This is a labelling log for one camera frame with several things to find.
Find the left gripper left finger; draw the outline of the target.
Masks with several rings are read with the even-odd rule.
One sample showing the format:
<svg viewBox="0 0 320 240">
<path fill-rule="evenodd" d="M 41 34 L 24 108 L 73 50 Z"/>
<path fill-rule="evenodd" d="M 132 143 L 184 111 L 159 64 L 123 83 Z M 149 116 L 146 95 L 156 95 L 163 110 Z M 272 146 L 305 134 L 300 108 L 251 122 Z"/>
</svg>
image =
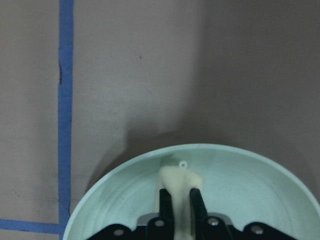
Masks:
<svg viewBox="0 0 320 240">
<path fill-rule="evenodd" d="M 147 240 L 173 240 L 175 235 L 172 197 L 166 189 L 159 190 L 159 213 L 146 227 Z"/>
</svg>

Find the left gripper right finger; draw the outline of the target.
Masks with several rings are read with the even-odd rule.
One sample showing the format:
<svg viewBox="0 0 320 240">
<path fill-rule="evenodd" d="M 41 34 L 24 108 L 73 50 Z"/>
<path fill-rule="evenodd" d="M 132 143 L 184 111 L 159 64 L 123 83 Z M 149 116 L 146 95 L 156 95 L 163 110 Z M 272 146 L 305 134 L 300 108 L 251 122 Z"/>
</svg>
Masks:
<svg viewBox="0 0 320 240">
<path fill-rule="evenodd" d="M 192 188 L 189 192 L 191 225 L 196 240 L 232 240 L 228 227 L 231 220 L 225 214 L 208 213 L 203 201 L 201 191 Z"/>
</svg>

